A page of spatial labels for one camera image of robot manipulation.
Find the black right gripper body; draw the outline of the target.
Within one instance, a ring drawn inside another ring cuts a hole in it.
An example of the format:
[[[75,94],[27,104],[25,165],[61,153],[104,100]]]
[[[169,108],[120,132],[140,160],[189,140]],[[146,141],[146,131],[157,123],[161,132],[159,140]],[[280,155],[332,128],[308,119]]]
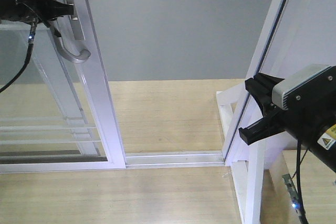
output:
[[[290,132],[298,143],[316,156],[334,156],[335,67],[291,93],[287,105],[283,111],[296,114]]]

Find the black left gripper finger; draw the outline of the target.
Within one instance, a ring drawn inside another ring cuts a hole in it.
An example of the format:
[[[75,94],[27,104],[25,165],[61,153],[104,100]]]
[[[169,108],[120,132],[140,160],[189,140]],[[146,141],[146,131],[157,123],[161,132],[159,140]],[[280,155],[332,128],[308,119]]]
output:
[[[46,0],[46,18],[53,20],[64,15],[74,14],[73,4],[64,4],[57,0]]]

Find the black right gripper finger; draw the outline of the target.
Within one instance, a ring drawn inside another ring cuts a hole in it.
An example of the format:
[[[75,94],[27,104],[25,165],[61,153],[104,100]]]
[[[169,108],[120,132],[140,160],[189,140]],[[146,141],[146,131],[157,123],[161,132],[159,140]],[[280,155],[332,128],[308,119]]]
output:
[[[283,110],[273,110],[265,114],[261,119],[245,128],[239,128],[240,138],[251,145],[265,138],[287,132],[293,139],[290,129],[295,125],[296,114]]]
[[[258,73],[245,81],[245,89],[258,104],[262,115],[272,110],[272,90],[283,78]]]

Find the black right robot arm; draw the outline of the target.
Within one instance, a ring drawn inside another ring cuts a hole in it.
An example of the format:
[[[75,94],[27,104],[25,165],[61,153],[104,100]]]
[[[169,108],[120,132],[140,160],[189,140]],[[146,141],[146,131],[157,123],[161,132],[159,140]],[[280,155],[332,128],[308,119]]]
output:
[[[335,67],[311,64],[282,79],[258,73],[245,81],[262,118],[239,129],[251,145],[288,132],[335,170]]]

